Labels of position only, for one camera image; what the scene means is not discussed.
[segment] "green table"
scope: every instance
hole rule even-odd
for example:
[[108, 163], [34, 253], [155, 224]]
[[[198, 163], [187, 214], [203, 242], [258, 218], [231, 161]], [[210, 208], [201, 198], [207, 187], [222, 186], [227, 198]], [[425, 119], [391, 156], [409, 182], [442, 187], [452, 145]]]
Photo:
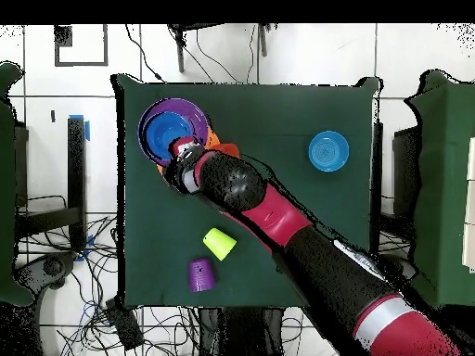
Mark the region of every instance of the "green table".
[[424, 274], [412, 285], [431, 306], [475, 306], [475, 274], [462, 265], [475, 84], [454, 83], [437, 70], [421, 81], [419, 94], [406, 100], [422, 128], [414, 264]]
[[[267, 163], [324, 224], [368, 248], [372, 98], [378, 79], [366, 78], [358, 87], [330, 87], [139, 83], [114, 75], [112, 83], [118, 110], [123, 111], [118, 124], [125, 132], [127, 305], [306, 305], [252, 234], [198, 198], [175, 193], [144, 156], [137, 143], [137, 124], [151, 104], [165, 97], [195, 103], [209, 116], [221, 142], [235, 143], [242, 153]], [[343, 134], [350, 145], [346, 165], [333, 173], [318, 171], [308, 159], [312, 138], [325, 130]], [[258, 169], [265, 174], [264, 168]], [[121, 165], [119, 171], [123, 176]], [[202, 243], [213, 227], [237, 240], [224, 261]], [[192, 294], [187, 266], [202, 257], [211, 258], [217, 285]]]

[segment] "table leg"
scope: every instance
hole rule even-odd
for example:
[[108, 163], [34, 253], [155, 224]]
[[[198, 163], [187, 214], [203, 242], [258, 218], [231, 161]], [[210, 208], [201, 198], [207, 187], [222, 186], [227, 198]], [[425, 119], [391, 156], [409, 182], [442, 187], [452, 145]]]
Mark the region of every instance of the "table leg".
[[259, 23], [259, 37], [261, 38], [261, 47], [263, 49], [263, 57], [266, 57], [267, 45], [265, 44], [265, 28], [262, 23]]

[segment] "white tile floor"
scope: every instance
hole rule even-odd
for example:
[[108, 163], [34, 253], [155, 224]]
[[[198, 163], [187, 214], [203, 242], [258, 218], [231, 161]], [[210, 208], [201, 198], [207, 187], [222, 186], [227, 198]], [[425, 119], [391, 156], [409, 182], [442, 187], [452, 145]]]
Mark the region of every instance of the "white tile floor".
[[[187, 52], [186, 71], [183, 74], [178, 71], [176, 45], [166, 26], [129, 25], [129, 29], [132, 38], [142, 44], [148, 65], [165, 81], [209, 80]], [[252, 34], [253, 29], [252, 23], [229, 23], [203, 29], [199, 31], [199, 46], [221, 62], [240, 83], [257, 83], [257, 28]], [[382, 194], [390, 197], [393, 193], [393, 133], [416, 125], [416, 118], [403, 99], [416, 93], [419, 76], [426, 70], [439, 68], [459, 80], [474, 80], [473, 29], [474, 24], [279, 24], [277, 29], [272, 25], [266, 34], [268, 55], [259, 54], [259, 82], [344, 85], [355, 84], [363, 77], [379, 76], [384, 82], [379, 102], [380, 119], [384, 123]], [[100, 61], [102, 26], [73, 25], [72, 31], [73, 45], [60, 48], [61, 61]], [[187, 33], [186, 42], [190, 54], [214, 81], [235, 83], [223, 68], [199, 51], [196, 32]], [[117, 134], [109, 76], [121, 72], [145, 82], [156, 81], [138, 47], [129, 41], [124, 25], [108, 26], [108, 44], [107, 67], [56, 68], [53, 26], [0, 26], [0, 61], [16, 62], [25, 70], [24, 80], [16, 83], [9, 93], [18, 119], [26, 121], [30, 129], [29, 195], [67, 195], [66, 119], [69, 115], [82, 114], [91, 127], [91, 140], [86, 142], [87, 219], [90, 222], [112, 217], [116, 212]], [[51, 120], [51, 110], [55, 111], [55, 122]], [[390, 199], [383, 199], [382, 203], [385, 211], [392, 211]], [[30, 204], [30, 210], [60, 206], [60, 199], [39, 200]], [[97, 241], [113, 246], [109, 231]], [[29, 251], [37, 249], [29, 245]], [[97, 261], [97, 256], [91, 255], [91, 258]], [[111, 272], [117, 269], [115, 260], [109, 260], [106, 266]], [[83, 262], [75, 262], [73, 271], [81, 282], [84, 296], [90, 299], [89, 270]], [[106, 299], [115, 295], [116, 273], [103, 272], [100, 281]], [[161, 321], [177, 314], [176, 308], [154, 308], [153, 311]], [[60, 290], [46, 292], [40, 319], [46, 356], [59, 356], [64, 339], [57, 330], [71, 336], [82, 315], [83, 301], [72, 276]], [[168, 332], [162, 327], [151, 329], [157, 322], [149, 308], [140, 311], [139, 317], [147, 339], [168, 341], [168, 333], [173, 335], [173, 329]], [[288, 309], [285, 317], [302, 320], [305, 326], [298, 339], [284, 344], [286, 356], [338, 356], [299, 309]], [[176, 322], [172, 318], [167, 324], [174, 327]], [[296, 337], [299, 331], [294, 320], [287, 320], [282, 337], [284, 340]], [[112, 345], [116, 339], [109, 335], [105, 341]], [[183, 329], [177, 329], [176, 341], [180, 340], [185, 340]], [[147, 350], [148, 346], [137, 350], [138, 356], [145, 356]], [[180, 356], [191, 354], [190, 345], [178, 350]], [[123, 353], [123, 349], [112, 350], [109, 355], [135, 356], [133, 351]], [[89, 350], [78, 356], [105, 354]], [[165, 354], [151, 348], [147, 356]]]

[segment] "metal frame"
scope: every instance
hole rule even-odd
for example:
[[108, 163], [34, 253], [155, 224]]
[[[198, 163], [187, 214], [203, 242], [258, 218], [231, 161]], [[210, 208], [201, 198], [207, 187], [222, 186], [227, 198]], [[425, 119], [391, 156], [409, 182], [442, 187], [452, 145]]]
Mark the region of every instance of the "metal frame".
[[77, 66], [96, 66], [107, 67], [109, 65], [108, 57], [108, 25], [102, 25], [104, 33], [104, 60], [103, 61], [72, 61], [62, 62], [59, 60], [59, 48], [61, 46], [72, 46], [72, 28], [71, 26], [55, 25], [55, 67], [77, 67]]
[[68, 225], [71, 248], [83, 250], [86, 244], [84, 173], [84, 120], [68, 119], [68, 207], [20, 215], [17, 239]]

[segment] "blue tape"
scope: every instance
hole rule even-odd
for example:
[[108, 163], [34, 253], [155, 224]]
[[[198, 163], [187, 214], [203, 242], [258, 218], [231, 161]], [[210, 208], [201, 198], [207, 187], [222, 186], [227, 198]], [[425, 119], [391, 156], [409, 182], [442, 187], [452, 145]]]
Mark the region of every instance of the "blue tape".
[[85, 134], [85, 139], [90, 141], [91, 140], [91, 134], [89, 133], [89, 121], [87, 121], [84, 125], [84, 134]]
[[[89, 235], [89, 236], [87, 237], [87, 243], [86, 243], [86, 245], [89, 246], [89, 247], [92, 247], [92, 246], [94, 245], [94, 235]], [[91, 252], [91, 250], [85, 249], [85, 250], [83, 250], [83, 255], [84, 255], [85, 257], [87, 257], [90, 252]], [[82, 262], [82, 261], [84, 261], [84, 258], [83, 258], [83, 257], [78, 257], [78, 258], [76, 258], [76, 262]]]

